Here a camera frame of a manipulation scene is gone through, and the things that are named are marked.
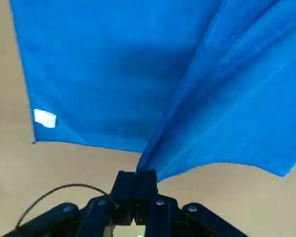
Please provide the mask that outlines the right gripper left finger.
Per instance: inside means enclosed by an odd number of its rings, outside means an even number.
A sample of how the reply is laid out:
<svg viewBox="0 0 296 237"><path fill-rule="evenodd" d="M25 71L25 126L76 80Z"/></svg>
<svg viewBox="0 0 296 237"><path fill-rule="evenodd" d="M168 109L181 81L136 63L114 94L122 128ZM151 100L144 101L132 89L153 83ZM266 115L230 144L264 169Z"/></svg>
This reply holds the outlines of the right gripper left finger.
<svg viewBox="0 0 296 237"><path fill-rule="evenodd" d="M123 201L132 199L136 174L119 171L110 194L91 185L78 184L101 193L80 209L76 204L59 204L38 217L22 223L25 216L45 197L74 184L62 185L39 197L21 215L16 227L7 237L111 237L114 230L114 213Z"/></svg>

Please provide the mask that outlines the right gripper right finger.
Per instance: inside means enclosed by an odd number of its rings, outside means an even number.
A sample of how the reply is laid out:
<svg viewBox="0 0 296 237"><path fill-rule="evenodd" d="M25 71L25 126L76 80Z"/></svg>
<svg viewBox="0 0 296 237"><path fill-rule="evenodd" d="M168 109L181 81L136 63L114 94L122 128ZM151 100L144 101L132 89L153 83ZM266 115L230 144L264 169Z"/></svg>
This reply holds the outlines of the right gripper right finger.
<svg viewBox="0 0 296 237"><path fill-rule="evenodd" d="M147 201L147 211L136 208L135 222L145 217L146 237L245 237L246 234L206 208L191 202L178 207L176 199L159 194L155 171L136 173L136 204Z"/></svg>

